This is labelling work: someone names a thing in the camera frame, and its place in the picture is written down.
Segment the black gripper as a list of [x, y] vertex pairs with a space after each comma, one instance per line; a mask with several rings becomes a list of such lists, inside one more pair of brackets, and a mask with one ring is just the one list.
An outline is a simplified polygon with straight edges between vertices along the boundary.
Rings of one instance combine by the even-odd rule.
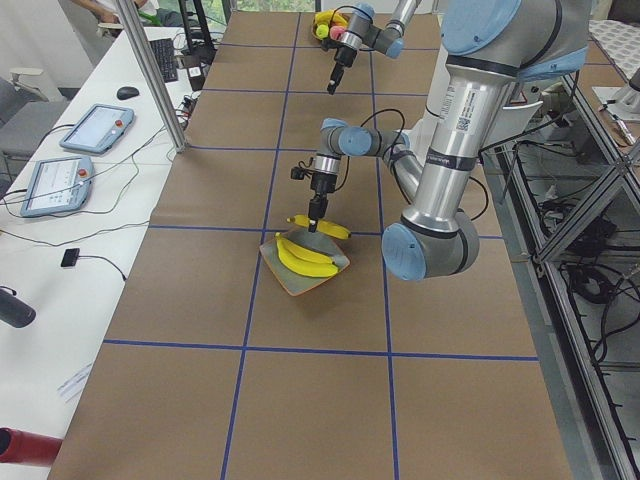
[[319, 221], [325, 217], [328, 206], [327, 195], [335, 192], [336, 176], [324, 172], [314, 172], [311, 178], [311, 189], [314, 191], [314, 197], [309, 201], [308, 231], [314, 233], [317, 231]]
[[327, 84], [327, 92], [330, 95], [334, 95], [339, 87], [342, 77], [344, 75], [345, 68], [350, 68], [356, 58], [356, 50], [349, 45], [341, 44], [334, 55], [335, 65], [330, 74], [330, 79]]

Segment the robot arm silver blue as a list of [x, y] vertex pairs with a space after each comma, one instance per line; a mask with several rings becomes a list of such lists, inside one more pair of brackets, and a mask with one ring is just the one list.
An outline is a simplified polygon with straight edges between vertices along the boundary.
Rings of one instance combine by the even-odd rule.
[[334, 68], [327, 85], [327, 92], [333, 95], [338, 88], [346, 68], [350, 68], [362, 46], [383, 53], [389, 58], [397, 58], [404, 48], [403, 37], [406, 27], [418, 6], [417, 1], [400, 1], [384, 28], [374, 25], [374, 9], [367, 3], [351, 6], [352, 12], [344, 31], [336, 39], [328, 36], [321, 43], [323, 50], [335, 49]]
[[398, 132], [324, 120], [311, 167], [309, 230], [317, 230], [326, 213], [341, 159], [377, 157], [410, 200], [383, 233], [387, 268], [407, 281], [467, 270], [479, 238], [460, 202], [507, 88], [579, 70], [590, 11], [587, 1], [450, 2], [441, 26], [449, 82], [426, 152], [415, 154]]

